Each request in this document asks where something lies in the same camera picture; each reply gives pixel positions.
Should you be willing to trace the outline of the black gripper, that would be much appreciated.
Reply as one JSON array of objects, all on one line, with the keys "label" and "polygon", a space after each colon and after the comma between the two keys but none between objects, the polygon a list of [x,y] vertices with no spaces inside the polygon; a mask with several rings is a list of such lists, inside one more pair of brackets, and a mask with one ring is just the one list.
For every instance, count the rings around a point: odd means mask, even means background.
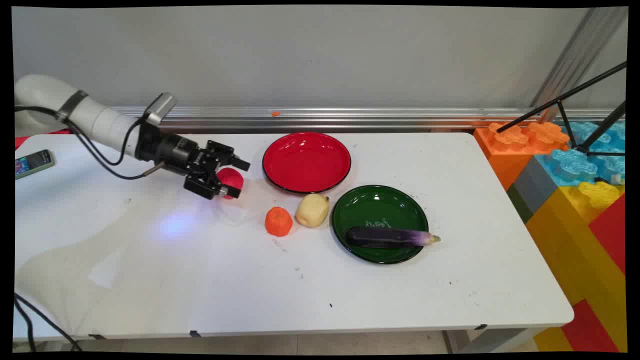
[{"label": "black gripper", "polygon": [[[140,125],[138,132],[138,160],[163,163],[163,169],[185,176],[183,187],[205,199],[231,197],[237,199],[242,190],[221,182],[217,174],[206,174],[196,159],[202,150],[196,141],[160,130],[150,124]],[[235,167],[249,171],[250,164],[234,153],[234,148],[220,142],[206,142],[206,164],[214,171],[220,167]]]}]

